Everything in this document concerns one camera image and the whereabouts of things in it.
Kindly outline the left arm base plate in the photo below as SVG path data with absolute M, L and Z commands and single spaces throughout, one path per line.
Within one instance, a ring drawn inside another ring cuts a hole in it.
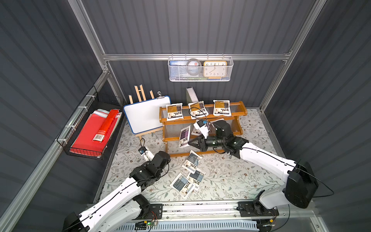
M 152 220 L 162 219 L 163 204 L 152 204 L 150 203 L 146 209 L 142 209 L 138 217 L 133 220 Z

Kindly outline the purple coffee bag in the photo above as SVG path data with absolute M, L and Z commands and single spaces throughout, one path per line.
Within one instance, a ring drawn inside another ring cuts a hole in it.
M 200 136 L 200 135 L 202 135 L 202 132 L 199 129 L 193 128 L 191 134 L 195 135 L 195 136 Z
M 187 126 L 183 128 L 180 132 L 180 137 L 179 137 L 179 147 L 184 148 L 189 146 L 188 142 L 190 139 L 190 126 Z

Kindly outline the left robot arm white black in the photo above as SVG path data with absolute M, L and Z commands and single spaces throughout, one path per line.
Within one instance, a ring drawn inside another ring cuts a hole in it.
M 146 215 L 150 203 L 142 192 L 161 178 L 170 161 L 168 153 L 159 151 L 151 160 L 134 168 L 129 177 L 103 200 L 79 214 L 69 214 L 62 231 L 112 232 L 120 225 Z

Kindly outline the yellow coffee bag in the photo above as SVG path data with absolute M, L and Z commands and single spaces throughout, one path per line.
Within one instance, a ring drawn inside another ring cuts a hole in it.
M 182 103 L 166 105 L 167 121 L 183 119 L 184 116 L 183 116 L 182 108 L 183 108 Z
M 209 115 L 208 111 L 205 108 L 204 101 L 197 101 L 188 104 L 190 114 L 192 119 L 198 118 L 207 118 Z
M 230 108 L 230 101 L 229 100 L 213 100 L 214 102 L 214 109 L 213 115 L 214 116 L 231 116 L 231 108 Z

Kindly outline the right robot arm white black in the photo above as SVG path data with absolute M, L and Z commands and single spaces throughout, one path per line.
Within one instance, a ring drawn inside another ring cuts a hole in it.
M 224 120 L 215 121 L 212 125 L 216 130 L 214 136 L 208 134 L 207 121 L 197 120 L 194 127 L 201 135 L 188 144 L 202 152 L 208 148 L 222 148 L 226 154 L 256 164 L 284 182 L 277 188 L 262 190 L 256 196 L 252 204 L 256 213 L 261 215 L 265 210 L 289 204 L 303 209 L 308 207 L 319 187 L 309 162 L 285 159 L 262 150 L 247 139 L 235 136 Z

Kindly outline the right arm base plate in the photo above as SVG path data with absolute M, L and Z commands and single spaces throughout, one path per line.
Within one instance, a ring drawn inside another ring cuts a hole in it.
M 279 216 L 278 209 L 266 209 L 261 203 L 253 201 L 238 202 L 236 210 L 239 211 L 241 217 L 277 217 Z

